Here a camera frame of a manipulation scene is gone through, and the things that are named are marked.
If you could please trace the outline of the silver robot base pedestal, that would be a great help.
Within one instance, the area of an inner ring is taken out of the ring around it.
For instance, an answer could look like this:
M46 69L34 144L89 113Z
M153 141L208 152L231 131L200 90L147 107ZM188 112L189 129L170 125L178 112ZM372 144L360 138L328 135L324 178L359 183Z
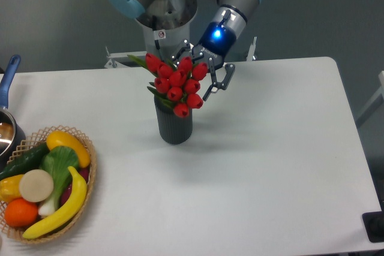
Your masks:
M190 24L197 13L197 0L153 0L147 7L139 0L109 2L142 27L148 53L170 59L183 39L190 41ZM238 39L258 4L259 0L219 0L210 23L227 21Z

